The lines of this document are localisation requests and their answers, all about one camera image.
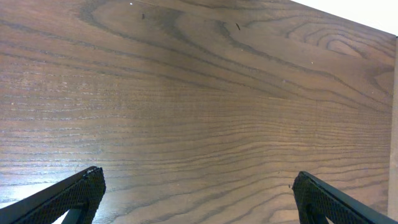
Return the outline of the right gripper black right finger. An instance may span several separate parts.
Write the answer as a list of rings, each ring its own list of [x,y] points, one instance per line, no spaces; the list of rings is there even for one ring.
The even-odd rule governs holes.
[[[301,171],[292,186],[301,224],[397,224],[397,222]]]

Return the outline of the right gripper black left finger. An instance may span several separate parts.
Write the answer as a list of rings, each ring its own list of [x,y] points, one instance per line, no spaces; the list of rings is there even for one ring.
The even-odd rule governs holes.
[[[91,166],[1,209],[1,223],[91,223],[106,191],[103,169]]]

